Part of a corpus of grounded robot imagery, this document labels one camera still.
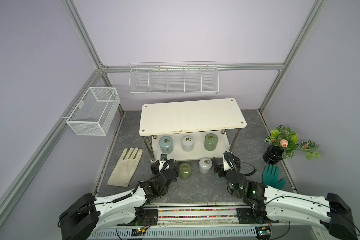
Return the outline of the large white tea canister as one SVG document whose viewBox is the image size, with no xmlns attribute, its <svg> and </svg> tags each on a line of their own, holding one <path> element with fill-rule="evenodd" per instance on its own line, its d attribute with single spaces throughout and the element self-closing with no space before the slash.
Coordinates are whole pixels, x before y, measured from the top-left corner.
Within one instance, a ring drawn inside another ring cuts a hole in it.
<svg viewBox="0 0 360 240">
<path fill-rule="evenodd" d="M 208 174 L 213 166 L 213 162 L 210 158 L 203 157 L 199 160 L 199 171 L 202 174 Z"/>
</svg>

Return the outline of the large green tea canister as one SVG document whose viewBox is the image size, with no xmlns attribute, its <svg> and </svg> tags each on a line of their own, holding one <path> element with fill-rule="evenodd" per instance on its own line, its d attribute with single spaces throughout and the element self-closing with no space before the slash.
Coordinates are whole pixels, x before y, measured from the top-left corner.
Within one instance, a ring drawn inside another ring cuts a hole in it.
<svg viewBox="0 0 360 240">
<path fill-rule="evenodd" d="M 192 167 L 189 163 L 181 163 L 179 165 L 179 177 L 183 180 L 187 180 L 191 177 Z"/>
</svg>

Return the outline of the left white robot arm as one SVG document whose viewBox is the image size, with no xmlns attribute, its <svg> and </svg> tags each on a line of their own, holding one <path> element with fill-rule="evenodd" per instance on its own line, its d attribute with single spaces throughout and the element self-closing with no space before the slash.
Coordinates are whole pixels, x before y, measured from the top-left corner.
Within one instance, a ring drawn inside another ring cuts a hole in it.
<svg viewBox="0 0 360 240">
<path fill-rule="evenodd" d="M 86 240 L 91 233 L 141 217 L 142 206 L 165 196 L 179 176 L 179 164 L 170 159 L 158 174 L 138 182 L 134 189 L 107 197 L 81 196 L 60 216 L 58 227 L 63 240 Z"/>
</svg>

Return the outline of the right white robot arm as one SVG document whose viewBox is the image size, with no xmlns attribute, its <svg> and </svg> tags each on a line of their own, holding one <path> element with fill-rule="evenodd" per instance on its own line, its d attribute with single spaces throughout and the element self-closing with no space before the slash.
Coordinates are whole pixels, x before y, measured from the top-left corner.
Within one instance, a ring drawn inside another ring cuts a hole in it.
<svg viewBox="0 0 360 240">
<path fill-rule="evenodd" d="M 245 207 L 237 208 L 240 224 L 273 224 L 282 221 L 314 226 L 340 240 L 356 240 L 356 227 L 351 207 L 337 194 L 306 196 L 247 180 L 240 173 L 240 159 L 226 151 L 212 159 L 218 176 L 227 182 L 228 193 L 242 200 Z"/>
</svg>

